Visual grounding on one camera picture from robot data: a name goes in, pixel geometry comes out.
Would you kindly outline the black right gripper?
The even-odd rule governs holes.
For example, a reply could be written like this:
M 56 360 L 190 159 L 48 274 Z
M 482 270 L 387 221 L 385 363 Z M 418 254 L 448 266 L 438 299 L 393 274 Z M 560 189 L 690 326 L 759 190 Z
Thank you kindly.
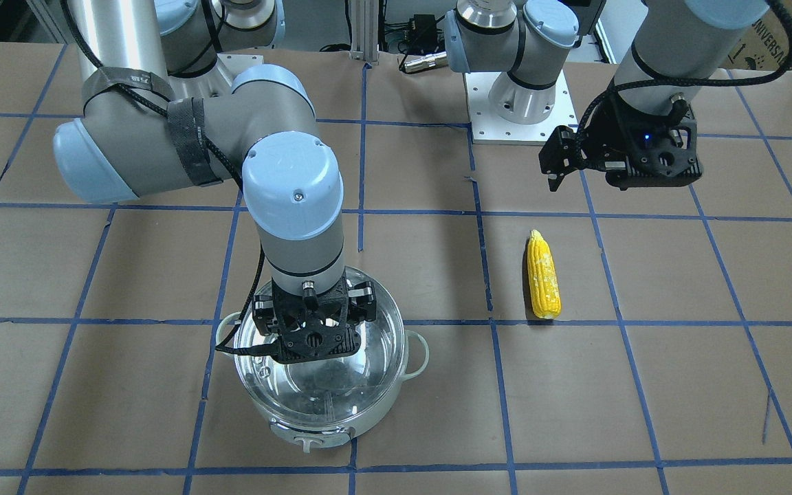
M 319 294 L 306 282 L 301 294 L 290 294 L 270 283 L 270 295 L 252 297 L 252 322 L 272 342 L 252 345 L 252 356 L 296 364 L 349 357 L 360 351 L 358 325 L 376 320 L 377 296 L 370 279 L 352 284 L 343 274 Z

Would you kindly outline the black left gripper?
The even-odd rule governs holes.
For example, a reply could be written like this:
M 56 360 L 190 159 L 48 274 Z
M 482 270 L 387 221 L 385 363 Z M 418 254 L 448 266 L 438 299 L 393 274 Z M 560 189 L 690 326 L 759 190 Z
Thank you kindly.
M 569 126 L 557 126 L 538 163 L 551 192 L 582 169 L 603 172 L 621 190 L 685 187 L 704 171 L 696 138 L 697 122 L 684 93 L 670 96 L 662 115 L 650 115 L 607 91 L 588 105 L 579 139 Z

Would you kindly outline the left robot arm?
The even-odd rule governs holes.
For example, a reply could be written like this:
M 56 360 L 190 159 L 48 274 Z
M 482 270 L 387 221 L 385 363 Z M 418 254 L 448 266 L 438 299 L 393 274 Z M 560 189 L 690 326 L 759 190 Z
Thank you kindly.
M 575 171 L 613 187 L 685 187 L 701 178 L 692 99 L 764 1 L 648 1 L 647 13 L 599 103 L 577 129 L 557 126 L 538 161 L 556 191 Z M 444 17 L 450 69 L 500 74 L 494 109 L 509 121 L 544 120 L 581 19 L 560 1 L 459 1 Z

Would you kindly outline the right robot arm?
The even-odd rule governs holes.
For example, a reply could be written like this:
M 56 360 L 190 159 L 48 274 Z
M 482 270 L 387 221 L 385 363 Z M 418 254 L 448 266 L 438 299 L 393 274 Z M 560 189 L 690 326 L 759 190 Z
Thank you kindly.
M 304 85 L 288 69 L 255 65 L 208 95 L 177 87 L 194 63 L 178 48 L 207 31 L 208 75 L 220 60 L 213 16 L 270 45 L 282 31 L 271 1 L 63 1 L 85 57 L 84 115 L 58 126 L 56 165 L 88 203 L 132 201 L 233 179 L 244 195 L 272 274 L 272 294 L 246 310 L 273 342 L 218 350 L 295 364 L 352 356 L 359 326 L 376 318 L 371 282 L 350 283 L 344 262 L 344 188 L 321 140 Z

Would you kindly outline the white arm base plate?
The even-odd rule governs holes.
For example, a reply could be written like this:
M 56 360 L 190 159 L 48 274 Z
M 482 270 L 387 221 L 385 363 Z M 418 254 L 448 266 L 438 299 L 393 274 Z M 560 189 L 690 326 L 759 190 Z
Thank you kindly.
M 552 87 L 519 87 L 505 72 L 464 75 L 475 144 L 541 145 L 558 126 L 575 128 L 578 115 L 564 72 Z

